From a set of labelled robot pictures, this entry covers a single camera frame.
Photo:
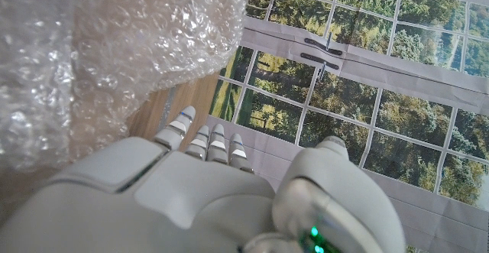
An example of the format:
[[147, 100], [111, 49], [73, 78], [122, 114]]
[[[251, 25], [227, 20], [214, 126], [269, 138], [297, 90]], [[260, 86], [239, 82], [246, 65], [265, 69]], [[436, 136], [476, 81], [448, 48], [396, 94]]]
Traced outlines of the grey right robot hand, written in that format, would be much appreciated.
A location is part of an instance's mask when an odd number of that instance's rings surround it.
[[277, 189], [240, 135], [202, 126], [179, 146], [186, 107], [152, 140], [126, 138], [50, 178], [2, 226], [3, 252], [402, 252], [384, 191], [328, 136]]

